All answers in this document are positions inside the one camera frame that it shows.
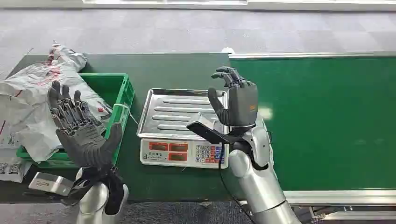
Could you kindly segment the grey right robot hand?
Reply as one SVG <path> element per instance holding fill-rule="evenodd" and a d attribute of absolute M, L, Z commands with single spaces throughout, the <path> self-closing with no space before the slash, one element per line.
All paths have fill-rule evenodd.
<path fill-rule="evenodd" d="M 258 113 L 257 85 L 243 78 L 236 68 L 221 66 L 211 75 L 222 78 L 228 91 L 228 108 L 218 100 L 216 90 L 208 89 L 208 98 L 221 124 L 246 127 L 255 124 Z"/>

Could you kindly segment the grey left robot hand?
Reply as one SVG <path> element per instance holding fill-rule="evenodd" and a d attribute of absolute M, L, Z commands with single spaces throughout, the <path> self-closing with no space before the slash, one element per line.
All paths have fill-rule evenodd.
<path fill-rule="evenodd" d="M 104 138 L 81 92 L 76 90 L 71 97 L 69 91 L 68 85 L 56 80 L 47 92 L 47 104 L 63 149 L 79 167 L 111 164 L 123 136 L 121 123 L 113 123 L 109 137 Z"/>

